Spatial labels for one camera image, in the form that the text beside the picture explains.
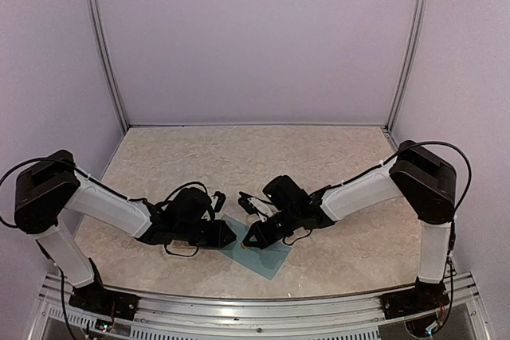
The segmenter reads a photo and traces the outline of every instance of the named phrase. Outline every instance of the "light blue paper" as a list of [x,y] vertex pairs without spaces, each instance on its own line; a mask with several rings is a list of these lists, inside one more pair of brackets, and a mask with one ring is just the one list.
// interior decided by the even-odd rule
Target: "light blue paper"
[[290,253],[291,248],[280,242],[276,242],[263,250],[243,248],[241,242],[248,233],[249,227],[227,215],[223,216],[222,219],[236,233],[237,240],[218,251],[266,279],[273,279]]

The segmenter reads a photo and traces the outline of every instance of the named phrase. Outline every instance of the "metal corner bracket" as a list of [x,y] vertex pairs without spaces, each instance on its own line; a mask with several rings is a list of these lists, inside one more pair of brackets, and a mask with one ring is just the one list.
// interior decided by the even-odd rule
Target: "metal corner bracket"
[[117,87],[116,78],[113,74],[112,62],[110,61],[110,55],[108,53],[108,47],[106,45],[106,39],[104,38],[103,25],[101,23],[101,14],[98,0],[87,0],[88,11],[90,13],[90,19],[92,22],[92,31],[96,38],[97,51],[99,53],[101,64],[106,77],[108,90],[112,98],[113,107],[115,109],[116,117],[119,121],[119,125],[122,132],[126,134],[130,125],[128,120],[128,114],[122,97],[120,95],[119,88]]
[[407,39],[404,61],[398,75],[397,90],[394,94],[390,114],[385,126],[386,131],[390,136],[392,135],[394,126],[397,122],[398,113],[400,112],[402,106],[402,101],[406,92],[407,84],[409,82],[411,69],[413,67],[414,56],[416,55],[420,31],[422,29],[423,17],[425,15],[426,1],[427,0],[416,0],[414,4],[413,20],[411,22],[411,29]]

